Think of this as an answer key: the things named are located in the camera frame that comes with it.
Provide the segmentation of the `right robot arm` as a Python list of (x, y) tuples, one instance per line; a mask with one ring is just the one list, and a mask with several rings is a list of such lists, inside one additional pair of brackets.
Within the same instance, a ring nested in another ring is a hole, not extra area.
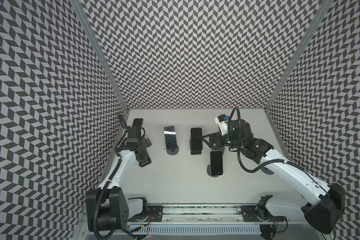
[(302, 167), (294, 164), (276, 150), (270, 143), (253, 136), (250, 124), (238, 118), (220, 115), (215, 119), (219, 131), (202, 136), (202, 140), (214, 152), (227, 147), (254, 161), (257, 167), (250, 170), (240, 162), (247, 173), (258, 171), (276, 174), (292, 186), (302, 196), (301, 200), (280, 199), (265, 195), (257, 203), (255, 211), (258, 219), (268, 221), (273, 217), (305, 220), (322, 234), (331, 234), (345, 211), (345, 189), (337, 184), (328, 184)]

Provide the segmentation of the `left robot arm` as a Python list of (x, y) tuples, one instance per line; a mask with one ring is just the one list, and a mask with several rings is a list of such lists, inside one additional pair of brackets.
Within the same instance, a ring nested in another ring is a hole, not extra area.
[(105, 179), (86, 195), (89, 231), (103, 239), (102, 231), (112, 234), (126, 228), (128, 221), (145, 222), (150, 218), (145, 197), (126, 198), (122, 187), (133, 166), (140, 168), (151, 164), (147, 148), (152, 145), (143, 127), (124, 129), (117, 143), (115, 158)]

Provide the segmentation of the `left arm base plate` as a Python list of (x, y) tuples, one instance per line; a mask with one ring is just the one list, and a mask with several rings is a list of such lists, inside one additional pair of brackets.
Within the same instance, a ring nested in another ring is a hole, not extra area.
[(161, 222), (163, 217), (163, 206), (143, 207), (143, 211), (129, 218), (129, 222)]

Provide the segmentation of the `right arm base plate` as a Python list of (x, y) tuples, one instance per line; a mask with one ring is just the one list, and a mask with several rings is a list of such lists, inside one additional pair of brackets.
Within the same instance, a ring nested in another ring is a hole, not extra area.
[(240, 206), (240, 214), (243, 216), (244, 222), (274, 222), (275, 217), (272, 216), (265, 207), (252, 205)]

